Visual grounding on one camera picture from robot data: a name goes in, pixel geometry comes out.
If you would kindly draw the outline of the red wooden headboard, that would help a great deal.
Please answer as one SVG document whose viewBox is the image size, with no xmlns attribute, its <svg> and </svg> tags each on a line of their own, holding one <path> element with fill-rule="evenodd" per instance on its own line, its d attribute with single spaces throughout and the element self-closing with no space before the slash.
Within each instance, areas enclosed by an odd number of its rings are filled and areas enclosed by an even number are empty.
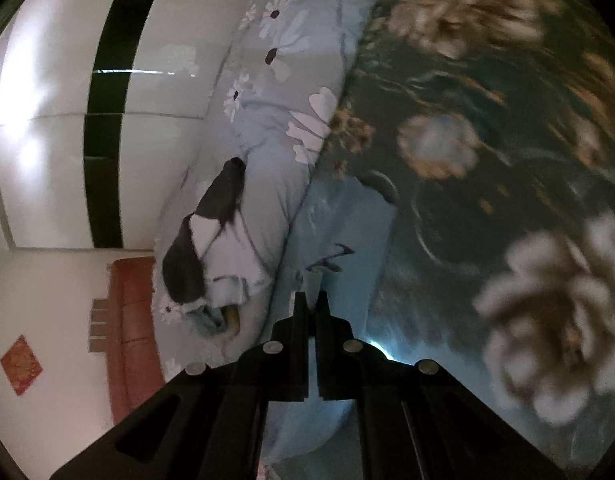
<svg viewBox="0 0 615 480">
<path fill-rule="evenodd" d="M 140 257 L 109 266 L 106 363 L 115 424 L 164 386 L 151 311 L 154 265 Z"/>
</svg>

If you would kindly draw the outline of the light blue floral duvet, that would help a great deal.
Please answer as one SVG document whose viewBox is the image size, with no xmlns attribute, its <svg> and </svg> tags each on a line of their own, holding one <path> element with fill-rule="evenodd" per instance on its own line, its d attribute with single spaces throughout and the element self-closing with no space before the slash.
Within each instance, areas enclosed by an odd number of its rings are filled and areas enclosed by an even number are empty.
<svg viewBox="0 0 615 480">
<path fill-rule="evenodd" d="M 232 362 L 263 332 L 288 231 L 375 1 L 245 0 L 195 156 L 163 207 L 157 260 L 225 162 L 242 160 L 245 187 L 202 258 L 204 296 L 174 300 L 163 270 L 152 274 L 164 378 L 193 362 Z"/>
</svg>

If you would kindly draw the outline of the dark floral bed blanket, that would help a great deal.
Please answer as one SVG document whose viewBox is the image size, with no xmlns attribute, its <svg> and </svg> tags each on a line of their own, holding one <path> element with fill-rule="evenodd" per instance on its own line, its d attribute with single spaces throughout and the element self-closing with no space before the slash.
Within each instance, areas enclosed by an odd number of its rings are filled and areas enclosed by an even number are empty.
<svg viewBox="0 0 615 480">
<path fill-rule="evenodd" d="M 615 442 L 615 28 L 598 0 L 376 0 L 316 179 L 384 174 L 363 338 L 568 479 Z"/>
</svg>

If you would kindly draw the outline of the blue-grey garment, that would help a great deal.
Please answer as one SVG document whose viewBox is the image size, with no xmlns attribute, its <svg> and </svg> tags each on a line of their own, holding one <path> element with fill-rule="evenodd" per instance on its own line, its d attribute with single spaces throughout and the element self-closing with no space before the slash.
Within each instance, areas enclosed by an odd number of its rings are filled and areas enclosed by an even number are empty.
<svg viewBox="0 0 615 480">
<path fill-rule="evenodd" d="M 368 312 L 385 261 L 396 216 L 395 185 L 377 171 L 362 177 L 314 180 L 292 223 L 270 303 L 263 337 L 272 324 L 294 312 L 294 294 L 314 306 L 327 292 L 330 312 L 366 332 Z M 276 464 L 324 445 L 347 418 L 350 401 L 325 401 L 318 394 L 314 344 L 307 358 L 309 396 L 303 402 L 273 403 L 263 437 L 262 460 Z"/>
</svg>

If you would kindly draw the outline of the black and white garment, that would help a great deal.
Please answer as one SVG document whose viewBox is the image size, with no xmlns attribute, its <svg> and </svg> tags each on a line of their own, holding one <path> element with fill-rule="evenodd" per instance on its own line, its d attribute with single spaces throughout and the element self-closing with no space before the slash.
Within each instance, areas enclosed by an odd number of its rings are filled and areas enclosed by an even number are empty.
<svg viewBox="0 0 615 480">
<path fill-rule="evenodd" d="M 240 212 L 246 164 L 225 162 L 196 208 L 181 222 L 162 259 L 162 281 L 175 304 L 219 309 L 245 304 L 271 274 L 254 249 Z"/>
</svg>

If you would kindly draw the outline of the white wardrobe with black stripe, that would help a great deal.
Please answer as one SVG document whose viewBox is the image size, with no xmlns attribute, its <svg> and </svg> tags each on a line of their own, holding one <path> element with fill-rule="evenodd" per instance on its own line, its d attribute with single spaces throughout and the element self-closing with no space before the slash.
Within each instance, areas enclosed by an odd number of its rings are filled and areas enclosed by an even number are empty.
<svg viewBox="0 0 615 480">
<path fill-rule="evenodd" d="M 148 250 L 245 0 L 26 0 L 0 52 L 0 207 L 24 249 Z"/>
</svg>

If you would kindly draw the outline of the red paper wall decoration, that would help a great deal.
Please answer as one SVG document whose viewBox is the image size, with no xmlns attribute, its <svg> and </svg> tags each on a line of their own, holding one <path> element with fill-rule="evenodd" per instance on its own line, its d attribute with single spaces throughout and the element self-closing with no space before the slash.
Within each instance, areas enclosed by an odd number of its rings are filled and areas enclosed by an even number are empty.
<svg viewBox="0 0 615 480">
<path fill-rule="evenodd" d="M 22 396 L 43 371 L 23 335 L 3 354 L 0 363 L 16 396 Z"/>
</svg>

